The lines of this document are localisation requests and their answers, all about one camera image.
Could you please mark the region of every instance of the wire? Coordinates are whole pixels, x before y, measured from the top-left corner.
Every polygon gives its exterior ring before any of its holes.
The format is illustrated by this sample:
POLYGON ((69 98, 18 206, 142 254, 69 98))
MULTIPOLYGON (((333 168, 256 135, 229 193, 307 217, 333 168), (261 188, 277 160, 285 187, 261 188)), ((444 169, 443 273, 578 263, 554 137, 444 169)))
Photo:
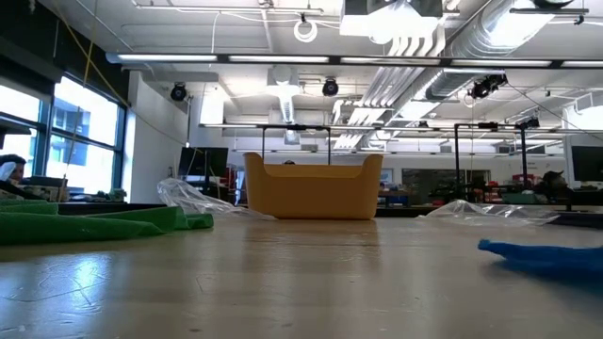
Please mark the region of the wire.
POLYGON ((90 66, 92 66, 92 68, 96 71, 96 73, 99 75, 99 77, 101 78, 101 80, 103 80, 103 83, 111 90, 111 93, 118 99, 118 101, 120 103, 122 103, 122 105, 126 106, 129 108, 129 110, 134 113, 134 115, 139 118, 141 121, 143 121, 144 123, 146 123, 149 127, 153 128, 154 130, 157 131, 157 133, 171 139, 172 141, 180 144, 180 145, 185 145, 185 142, 178 140, 175 137, 170 136, 169 134, 163 132, 162 130, 158 129, 157 127, 153 126, 150 122, 146 121, 146 119, 144 119, 140 114, 138 114, 134 109, 132 109, 132 106, 123 99, 123 97, 120 95, 120 93, 118 93, 118 91, 115 90, 115 88, 108 82, 108 80, 106 80, 106 77, 103 75, 103 73, 98 69, 98 67, 96 66, 96 64, 94 63, 94 61, 92 61, 90 59, 90 57, 88 56, 88 54, 86 53, 86 50, 84 49, 84 47, 82 46, 82 43, 79 41, 79 39, 77 38, 77 36, 75 35, 75 33, 73 32, 72 28, 67 24, 67 20, 65 19, 65 16, 63 15, 62 11, 60 10, 60 8, 58 7, 57 4, 57 0, 53 0, 53 4, 55 6, 55 9, 57 10, 58 16, 60 17, 60 20, 65 24, 65 27, 67 28, 67 31, 69 32, 69 34, 72 36, 73 40, 75 41, 75 44, 77 44, 77 47, 79 47, 79 50, 82 52, 82 54, 84 54, 85 57, 87 57, 87 62, 90 63, 90 66))
MULTIPOLYGON (((96 18, 96 13, 98 11, 98 0, 94 0, 94 17, 96 18)), ((92 49, 94 47, 94 37, 96 35, 96 20, 92 23, 92 34, 90 36, 90 47, 88 48, 88 54, 86 55, 86 69, 84 70, 84 81, 82 83, 82 88, 86 88, 88 84, 88 75, 90 74, 90 62, 92 57, 92 49)), ((60 189, 58 190, 58 201, 62 201, 63 193, 65 191, 67 185, 67 172, 69 171, 69 165, 72 163, 73 158, 73 148, 75 146, 75 141, 77 140, 77 125, 82 116, 82 107, 77 106, 77 113, 75 117, 75 124, 73 125, 73 134, 71 138, 71 145, 69 147, 69 156, 67 157, 67 164, 65 166, 65 173, 63 173, 63 181, 61 183, 60 189)))
POLYGON ((299 19, 263 20, 263 19, 248 18, 246 16, 242 16, 242 15, 234 14, 234 13, 224 13, 223 12, 222 14, 229 15, 229 16, 236 17, 236 18, 243 19, 243 20, 247 20, 247 21, 251 21, 251 22, 255 22, 255 23, 296 23, 299 21, 299 19))
POLYGON ((603 138, 601 138, 601 137, 599 137, 599 136, 597 136, 597 135, 594 135, 594 134, 592 134, 592 133, 589 133, 589 132, 584 131, 583 129, 581 129, 581 128, 577 127, 577 126, 576 126, 574 123, 572 123, 572 122, 568 121, 567 119, 565 119, 565 118, 563 117, 563 115, 559 115, 559 114, 557 114, 557 113, 555 113, 555 112, 551 111, 550 109, 548 109, 548 108, 544 107, 543 105, 539 104, 538 102, 536 102, 535 100, 533 100, 532 98, 530 98, 530 97, 528 96, 528 94, 526 94, 526 93, 522 92, 521 90, 519 90, 519 89, 517 89, 515 86, 513 86, 513 85, 512 85, 510 82, 507 82, 507 85, 509 85, 509 87, 510 87, 510 88, 515 89, 515 90, 517 91, 517 93, 521 94, 521 95, 522 95, 522 96, 524 96, 526 99, 530 100, 530 101, 531 101, 533 104, 535 104, 535 105, 539 106, 539 107, 540 107, 540 108, 542 108, 544 111, 546 111, 547 113, 551 114, 552 116, 554 116, 554 117, 557 117, 557 118, 561 119, 562 121, 564 121, 564 122, 565 122, 565 123, 567 123, 568 125, 570 125, 570 126, 572 126, 572 127, 576 128, 576 129, 577 129, 578 131, 580 131, 581 133, 583 133, 583 134, 585 134, 585 135, 588 135, 588 136, 591 136, 591 137, 594 137, 594 138, 596 138, 596 139, 598 139, 598 140, 600 140, 600 141, 603 141, 603 138))
POLYGON ((325 26, 325 27, 332 28, 332 29, 339 29, 339 27, 337 27, 337 26, 331 26, 329 24, 325 24, 325 23, 321 23, 321 22, 317 22, 317 21, 315 21, 315 23, 320 24, 320 25, 325 26))
POLYGON ((216 14, 214 18, 214 25, 211 29, 211 54, 214 54, 214 47, 216 47, 216 23, 218 22, 218 17, 220 13, 216 14))

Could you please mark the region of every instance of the wooden table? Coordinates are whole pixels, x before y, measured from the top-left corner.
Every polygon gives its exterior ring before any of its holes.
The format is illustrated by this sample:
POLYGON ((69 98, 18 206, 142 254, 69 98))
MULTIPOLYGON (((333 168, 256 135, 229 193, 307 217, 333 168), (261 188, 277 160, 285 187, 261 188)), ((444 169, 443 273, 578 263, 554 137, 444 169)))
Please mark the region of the wooden table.
POLYGON ((0 248, 1 338, 601 338, 603 282, 513 272, 481 238, 600 231, 231 221, 213 231, 0 248))

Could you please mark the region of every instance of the metal pole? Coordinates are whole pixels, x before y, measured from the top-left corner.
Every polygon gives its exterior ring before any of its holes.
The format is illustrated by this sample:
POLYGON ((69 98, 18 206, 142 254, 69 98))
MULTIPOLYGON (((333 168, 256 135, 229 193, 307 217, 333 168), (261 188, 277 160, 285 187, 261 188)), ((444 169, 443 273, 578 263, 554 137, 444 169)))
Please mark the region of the metal pole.
POLYGON ((262 127, 262 159, 264 159, 264 147, 266 144, 266 127, 262 127))
POLYGON ((528 189, 528 158, 526 157, 526 127, 521 126, 521 161, 523 165, 524 189, 528 189))
POLYGON ((329 165, 331 165, 331 128, 327 128, 327 133, 329 134, 329 142, 327 142, 327 146, 329 147, 329 165))
POLYGON ((461 157, 459 156, 459 124, 454 124, 454 160, 456 163, 456 196, 461 198, 461 157))

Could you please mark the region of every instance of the blue cloth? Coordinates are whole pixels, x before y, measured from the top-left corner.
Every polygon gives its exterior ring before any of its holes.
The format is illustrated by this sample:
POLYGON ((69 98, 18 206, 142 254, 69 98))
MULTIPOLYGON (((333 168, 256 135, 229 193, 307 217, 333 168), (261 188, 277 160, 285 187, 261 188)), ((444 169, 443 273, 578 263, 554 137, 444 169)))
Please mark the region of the blue cloth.
POLYGON ((603 247, 572 249, 557 246, 524 246, 483 239, 478 249, 491 251, 522 266, 603 273, 603 247))

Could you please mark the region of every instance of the yellow bin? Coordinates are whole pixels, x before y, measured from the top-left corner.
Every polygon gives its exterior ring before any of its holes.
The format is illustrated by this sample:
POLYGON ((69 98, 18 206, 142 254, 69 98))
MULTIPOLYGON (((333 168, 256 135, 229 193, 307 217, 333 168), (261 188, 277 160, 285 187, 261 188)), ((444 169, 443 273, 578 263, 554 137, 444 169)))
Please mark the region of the yellow bin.
POLYGON ((264 165, 245 153, 249 208, 276 218, 361 219, 375 217, 383 156, 362 166, 264 165))

